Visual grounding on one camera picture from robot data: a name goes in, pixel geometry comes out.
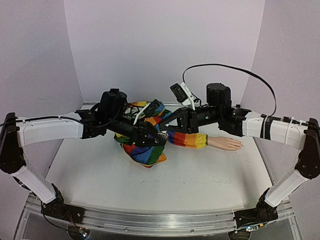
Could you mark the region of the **small nail polish bottle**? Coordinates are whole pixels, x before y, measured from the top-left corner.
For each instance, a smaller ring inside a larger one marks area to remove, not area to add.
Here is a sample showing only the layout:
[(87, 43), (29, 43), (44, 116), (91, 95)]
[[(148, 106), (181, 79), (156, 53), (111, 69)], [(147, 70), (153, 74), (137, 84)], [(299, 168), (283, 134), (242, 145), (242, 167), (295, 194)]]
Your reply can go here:
[(159, 132), (157, 133), (157, 136), (158, 136), (159, 138), (167, 141), (169, 135), (168, 135), (166, 132), (159, 131)]

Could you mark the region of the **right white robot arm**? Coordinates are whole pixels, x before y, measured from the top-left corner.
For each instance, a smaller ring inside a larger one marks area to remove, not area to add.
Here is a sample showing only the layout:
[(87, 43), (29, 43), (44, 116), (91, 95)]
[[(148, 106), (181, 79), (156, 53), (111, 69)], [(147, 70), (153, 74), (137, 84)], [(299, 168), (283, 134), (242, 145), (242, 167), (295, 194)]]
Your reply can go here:
[(170, 89), (183, 106), (159, 124), (162, 131), (194, 134), (198, 133), (201, 126), (217, 123), (221, 131), (231, 135), (269, 140), (300, 151), (294, 169), (268, 188), (256, 207), (234, 213), (237, 229), (277, 220), (277, 206), (303, 183), (319, 176), (320, 127), (316, 119), (295, 120), (292, 117), (274, 117), (249, 109), (233, 108), (231, 89), (222, 83), (209, 83), (206, 86), (208, 105), (204, 107), (195, 106), (185, 83), (176, 83)]

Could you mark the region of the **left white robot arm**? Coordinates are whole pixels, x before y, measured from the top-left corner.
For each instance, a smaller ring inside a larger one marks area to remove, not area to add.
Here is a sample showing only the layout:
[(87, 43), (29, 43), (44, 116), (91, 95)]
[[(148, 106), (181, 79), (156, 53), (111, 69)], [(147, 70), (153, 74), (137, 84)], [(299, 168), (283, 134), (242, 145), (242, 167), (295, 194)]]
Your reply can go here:
[(44, 216), (81, 223), (85, 210), (66, 204), (60, 190), (36, 173), (24, 157), (23, 148), (34, 143), (62, 139), (90, 139), (104, 136), (108, 130), (128, 137), (137, 147), (163, 147), (168, 135), (159, 131), (142, 115), (149, 117), (160, 106), (154, 100), (138, 111), (134, 119), (125, 116), (127, 95), (117, 88), (102, 94), (91, 109), (77, 110), (67, 116), (17, 117), (6, 115), (0, 132), (0, 169), (11, 175), (18, 184), (38, 197)]

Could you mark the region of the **mannequin hand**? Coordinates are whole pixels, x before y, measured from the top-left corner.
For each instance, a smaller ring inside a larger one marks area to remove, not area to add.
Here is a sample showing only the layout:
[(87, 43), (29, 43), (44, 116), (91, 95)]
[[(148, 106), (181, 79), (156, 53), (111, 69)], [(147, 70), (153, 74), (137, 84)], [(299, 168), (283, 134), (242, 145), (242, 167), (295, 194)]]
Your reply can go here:
[(226, 151), (238, 151), (243, 147), (243, 143), (241, 141), (223, 136), (209, 136), (207, 142), (211, 147)]

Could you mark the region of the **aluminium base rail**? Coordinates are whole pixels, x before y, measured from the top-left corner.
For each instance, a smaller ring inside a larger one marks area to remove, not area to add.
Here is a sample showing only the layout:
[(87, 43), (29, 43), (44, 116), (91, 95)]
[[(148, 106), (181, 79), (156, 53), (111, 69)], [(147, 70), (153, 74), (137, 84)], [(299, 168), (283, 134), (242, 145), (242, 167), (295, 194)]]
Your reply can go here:
[(137, 213), (97, 208), (83, 208), (67, 204), (47, 204), (32, 195), (27, 198), (26, 207), (39, 215), (70, 223), (72, 226), (109, 233), (137, 236), (179, 237), (213, 235), (231, 231), (255, 231), (266, 224), (289, 219), (294, 216), (289, 200), (283, 201), (269, 219), (255, 216), (252, 209), (239, 211), (193, 213)]

